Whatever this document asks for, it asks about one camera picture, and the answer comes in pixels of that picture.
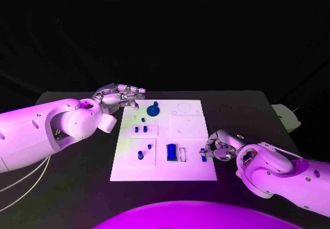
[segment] white board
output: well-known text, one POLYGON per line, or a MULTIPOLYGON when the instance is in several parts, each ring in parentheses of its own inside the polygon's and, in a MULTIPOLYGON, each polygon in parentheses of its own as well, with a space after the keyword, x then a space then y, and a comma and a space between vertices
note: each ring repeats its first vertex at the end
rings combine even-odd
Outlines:
POLYGON ((138 111, 124 108, 110 181, 216 180, 213 159, 203 162, 199 155, 209 137, 200 101, 138 100, 138 105, 138 111), (151 117, 147 107, 154 101, 160 114, 151 117), (176 144, 177 161, 167 161, 169 144, 176 144), (180 161, 180 148, 186 162, 180 161))

